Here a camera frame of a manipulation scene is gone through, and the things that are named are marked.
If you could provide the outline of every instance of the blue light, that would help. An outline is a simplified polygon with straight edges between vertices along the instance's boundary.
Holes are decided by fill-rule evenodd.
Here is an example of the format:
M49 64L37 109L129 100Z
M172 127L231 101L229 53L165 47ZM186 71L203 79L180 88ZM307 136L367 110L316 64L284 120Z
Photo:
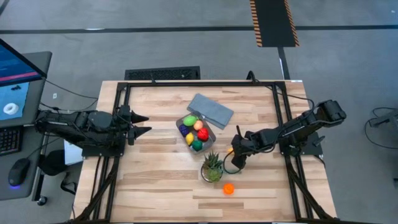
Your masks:
M13 189L13 190L19 189L19 187L20 187L20 185L17 185L17 186L11 186L11 185L10 185L10 189Z

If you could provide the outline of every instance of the clear plastic container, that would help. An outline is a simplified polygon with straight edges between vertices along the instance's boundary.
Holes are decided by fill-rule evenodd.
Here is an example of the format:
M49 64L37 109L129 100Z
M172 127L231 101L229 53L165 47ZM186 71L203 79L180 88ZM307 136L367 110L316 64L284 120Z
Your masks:
M179 130L178 127L180 127L180 125L183 124L184 118L187 117L187 116L190 116L190 115L192 115L192 116L197 116L197 117L199 118L199 120L200 120L201 122L203 122L203 127L206 128L206 129L208 130L208 132L209 132L209 138L207 139L207 141L205 141L205 142L202 141L203 146L202 146L202 149L201 149L201 150L196 151L196 150L194 150L194 149L192 148L192 146L188 146L188 144L187 144L187 147L189 147L189 149L190 149L194 154L199 154L199 153L201 153L201 152L204 152L206 149L210 148L210 147L214 144L214 142L216 141L216 136L214 135L213 131L210 129L210 127L209 127L209 125L207 124L207 122L200 116L200 114L197 114L197 113L190 113L190 114L187 114L186 116L184 116L184 117L178 119L178 120L175 122L175 125L177 126L178 132L179 132L180 134L181 134L181 132L180 132L180 130ZM198 139L198 132L193 128L193 126L189 126L188 129L189 129L189 131L193 134L194 141L196 141L196 140L197 140L197 141L200 141L200 140Z

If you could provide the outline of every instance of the white paper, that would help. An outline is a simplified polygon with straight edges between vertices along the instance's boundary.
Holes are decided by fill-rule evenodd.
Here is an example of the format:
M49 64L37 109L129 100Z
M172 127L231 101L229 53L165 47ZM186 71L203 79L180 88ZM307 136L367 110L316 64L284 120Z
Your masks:
M65 165L69 166L83 161L83 157L81 156L83 150L81 148L66 140L63 140L63 147L65 148Z

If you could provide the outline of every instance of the yellow fruit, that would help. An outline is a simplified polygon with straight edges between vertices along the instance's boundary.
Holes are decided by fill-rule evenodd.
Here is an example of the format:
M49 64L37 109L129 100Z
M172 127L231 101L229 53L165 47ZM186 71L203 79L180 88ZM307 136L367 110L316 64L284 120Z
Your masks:
M185 140L186 140L187 144L190 146L193 142L193 134L192 133L187 134L187 136L185 137Z

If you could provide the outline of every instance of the computer mouse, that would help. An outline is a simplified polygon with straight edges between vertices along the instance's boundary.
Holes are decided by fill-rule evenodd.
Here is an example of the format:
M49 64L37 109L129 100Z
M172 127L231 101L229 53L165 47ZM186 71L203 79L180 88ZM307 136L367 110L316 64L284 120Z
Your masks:
M24 182L26 173L29 170L30 160L23 158L18 159L11 167L8 173L8 182L11 186L18 186Z

